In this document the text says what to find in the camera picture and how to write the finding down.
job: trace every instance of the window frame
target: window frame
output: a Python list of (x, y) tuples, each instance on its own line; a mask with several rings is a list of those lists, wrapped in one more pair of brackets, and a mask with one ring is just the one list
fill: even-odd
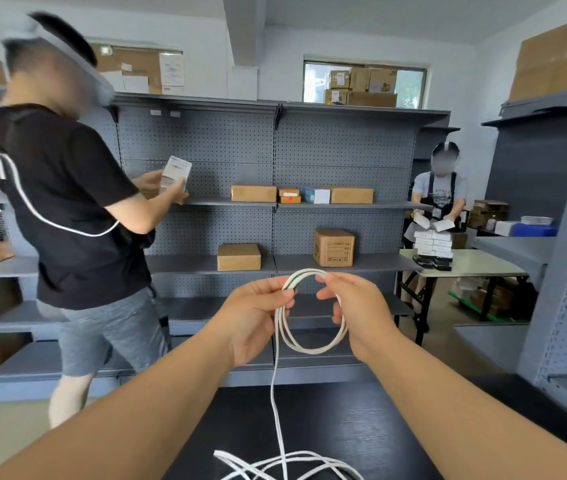
[(412, 72), (421, 72), (424, 74), (424, 76), (421, 79), (421, 92), (419, 93), (419, 108), (417, 109), (424, 108), (424, 95), (426, 94), (426, 78), (428, 77), (428, 69), (426, 69), (425, 67), (396, 66), (391, 64), (368, 64), (361, 62), (346, 62), (346, 61), (335, 61), (329, 59), (304, 58), (304, 71), (302, 72), (302, 101), (304, 101), (304, 87), (306, 83), (306, 64), (320, 64), (326, 66), (367, 67), (370, 69), (396, 69), (396, 70), (407, 70)]

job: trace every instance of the white cable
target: white cable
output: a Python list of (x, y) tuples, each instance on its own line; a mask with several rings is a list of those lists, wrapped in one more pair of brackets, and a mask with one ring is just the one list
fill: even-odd
[(13, 175), (14, 180), (15, 180), (16, 191), (19, 192), (19, 195), (21, 195), (21, 198), (23, 199), (25, 206), (30, 210), (30, 212), (32, 212), (32, 215), (34, 217), (36, 217), (37, 219), (39, 219), (41, 222), (45, 222), (46, 224), (49, 224), (53, 227), (56, 227), (57, 229), (67, 230), (69, 232), (74, 232), (75, 234), (85, 235), (87, 237), (101, 237), (103, 235), (106, 235), (107, 233), (112, 231), (112, 229), (114, 229), (115, 227), (117, 227), (119, 225), (119, 221), (117, 221), (114, 224), (112, 224), (112, 226), (110, 226), (110, 228), (108, 230), (105, 230), (105, 231), (103, 231), (99, 234), (88, 234), (87, 232), (79, 231), (79, 230), (76, 230), (76, 229), (71, 229), (70, 227), (64, 227), (62, 225), (55, 224), (54, 222), (49, 221), (48, 219), (43, 217), (39, 212), (37, 212), (37, 209), (34, 208), (32, 203), (30, 202), (30, 199), (28, 199), (27, 195), (23, 191), (23, 187), (21, 186), (21, 178), (19, 177), (19, 170), (17, 170), (15, 162), (12, 160), (12, 158), (10, 158), (5, 153), (0, 153), (0, 179), (1, 180), (6, 179), (6, 170), (4, 169), (3, 160), (1, 160), (1, 157), (6, 159), (6, 161), (10, 165), (10, 168), (12, 169), (12, 175)]
[[(302, 269), (294, 273), (286, 284), (283, 285), (283, 290), (295, 289), (299, 283), (301, 283), (305, 278), (309, 276), (326, 276), (326, 272), (321, 269)], [(337, 295), (337, 301), (341, 305), (341, 298)], [(295, 451), (293, 453), (286, 453), (284, 449), (284, 438), (281, 435), (281, 424), (279, 423), (279, 413), (277, 412), (277, 406), (274, 403), (274, 377), (277, 373), (277, 366), (279, 364), (279, 332), (281, 332), (281, 338), (291, 349), (310, 355), (318, 355), (327, 352), (332, 347), (337, 345), (341, 340), (344, 339), (348, 328), (346, 327), (346, 322), (343, 317), (341, 319), (341, 328), (337, 332), (337, 336), (324, 347), (319, 347), (318, 349), (305, 349), (300, 346), (297, 340), (293, 337), (293, 334), (288, 327), (288, 320), (286, 319), (286, 307), (282, 306), (274, 312), (274, 371), (272, 371), (272, 380), (270, 382), (270, 404), (272, 405), (272, 412), (274, 414), (274, 427), (277, 432), (277, 440), (279, 442), (279, 456), (274, 456), (268, 458), (267, 460), (258, 461), (249, 465), (245, 461), (237, 458), (236, 456), (221, 450), (215, 450), (214, 456), (219, 460), (223, 461), (226, 465), (232, 468), (234, 473), (226, 475), (222, 480), (230, 480), (232, 478), (240, 477), (243, 480), (276, 480), (273, 476), (268, 475), (266, 470), (281, 465), (283, 470), (283, 480), (288, 480), (288, 466), (287, 463), (297, 462), (297, 461), (310, 461), (314, 463), (321, 463), (317, 467), (313, 468), (309, 472), (305, 473), (296, 480), (307, 480), (311, 476), (319, 473), (322, 470), (327, 470), (328, 468), (332, 470), (335, 475), (340, 480), (348, 480), (350, 477), (345, 477), (342, 472), (349, 472), (354, 475), (357, 480), (364, 480), (357, 470), (352, 468), (347, 463), (343, 461), (336, 460), (334, 458), (328, 458), (327, 456), (321, 456), (312, 451)]]

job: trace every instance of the right hand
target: right hand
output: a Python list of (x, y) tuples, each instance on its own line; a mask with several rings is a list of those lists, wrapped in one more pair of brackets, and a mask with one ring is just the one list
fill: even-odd
[(335, 301), (332, 320), (346, 320), (350, 332), (350, 347), (362, 362), (368, 363), (372, 346), (380, 336), (401, 334), (392, 321), (384, 295), (374, 283), (348, 273), (328, 273), (326, 278), (317, 276), (326, 288), (317, 292), (318, 299), (341, 298), (341, 306)]
[(185, 199), (190, 197), (190, 193), (185, 189), (185, 180), (183, 178), (179, 178), (174, 184), (170, 185), (166, 190), (172, 196), (172, 201), (174, 203), (178, 203), (179, 205), (183, 205)]

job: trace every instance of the white wall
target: white wall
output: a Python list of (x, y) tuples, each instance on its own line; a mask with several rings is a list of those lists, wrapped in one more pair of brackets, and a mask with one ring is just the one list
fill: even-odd
[(185, 59), (186, 95), (217, 98), (228, 95), (227, 30), (223, 20), (0, 1), (0, 12), (3, 13), (33, 10), (59, 15), (87, 38), (149, 42), (181, 49)]
[[(398, 64), (428, 69), (425, 108), (451, 111), (463, 126), (469, 105), (475, 49), (471, 45), (266, 25), (259, 64), (260, 99), (301, 101), (304, 58)], [(453, 133), (460, 142), (464, 135)]]
[(460, 165), (470, 177), (469, 201), (485, 196), (497, 140), (497, 130), (483, 128), (480, 123), (498, 119), (501, 104), (510, 94), (521, 42), (564, 23), (567, 23), (567, 0), (559, 0), (478, 45), (472, 103), (464, 122), (465, 158)]

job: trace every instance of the sleeve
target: sleeve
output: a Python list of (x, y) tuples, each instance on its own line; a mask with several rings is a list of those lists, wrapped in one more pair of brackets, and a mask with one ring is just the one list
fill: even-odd
[(420, 173), (415, 177), (415, 185), (412, 187), (412, 193), (421, 194), (422, 197), (428, 193), (428, 172)]
[(463, 198), (464, 200), (468, 196), (468, 179), (467, 178), (457, 178), (455, 181), (455, 200)]
[(139, 193), (94, 129), (82, 126), (72, 131), (68, 149), (68, 172), (101, 207)]

